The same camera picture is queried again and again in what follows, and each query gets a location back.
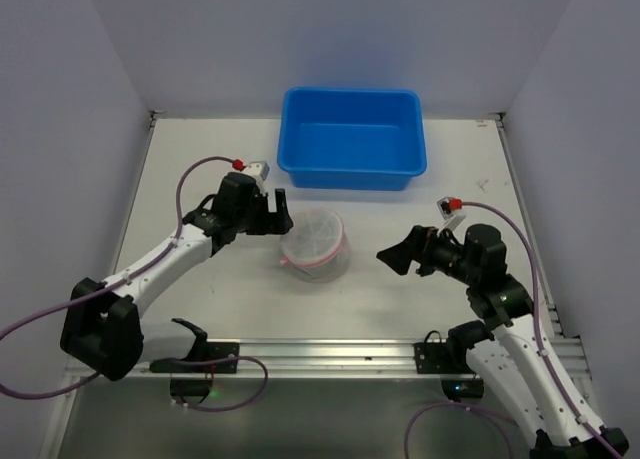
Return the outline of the white mesh laundry bag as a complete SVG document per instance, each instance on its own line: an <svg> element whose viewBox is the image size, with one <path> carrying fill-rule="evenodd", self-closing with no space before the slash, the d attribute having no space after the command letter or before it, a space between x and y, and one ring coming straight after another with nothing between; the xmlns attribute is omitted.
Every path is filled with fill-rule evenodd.
<svg viewBox="0 0 640 459"><path fill-rule="evenodd" d="M331 282L343 275L351 248L340 216L326 208L292 215L293 227L280 239L280 264L307 282Z"/></svg>

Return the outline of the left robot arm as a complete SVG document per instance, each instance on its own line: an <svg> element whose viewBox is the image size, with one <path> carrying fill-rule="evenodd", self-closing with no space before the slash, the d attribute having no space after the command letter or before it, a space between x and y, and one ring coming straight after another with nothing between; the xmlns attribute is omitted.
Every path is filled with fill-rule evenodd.
<svg viewBox="0 0 640 459"><path fill-rule="evenodd" d="M175 232L142 259L102 281L86 278L74 287L61 349L111 381L144 362L204 370L213 355L203 329L180 318L143 324L144 314L237 235L284 235L292 226L284 189L268 194L249 175L227 174L218 191L181 216Z"/></svg>

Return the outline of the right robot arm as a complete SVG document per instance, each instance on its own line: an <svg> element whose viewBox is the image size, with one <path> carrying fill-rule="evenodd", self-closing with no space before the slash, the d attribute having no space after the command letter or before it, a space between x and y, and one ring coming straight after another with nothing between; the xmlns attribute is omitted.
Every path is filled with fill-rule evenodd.
<svg viewBox="0 0 640 459"><path fill-rule="evenodd" d="M465 285L478 318L451 329L446 347L498 397L525 435L530 457L623 457L625 434L606 426L576 388L534 301L508 273L506 255L496 228L474 224L462 241L448 229L415 226L377 257L398 275L416 263L421 277L440 272Z"/></svg>

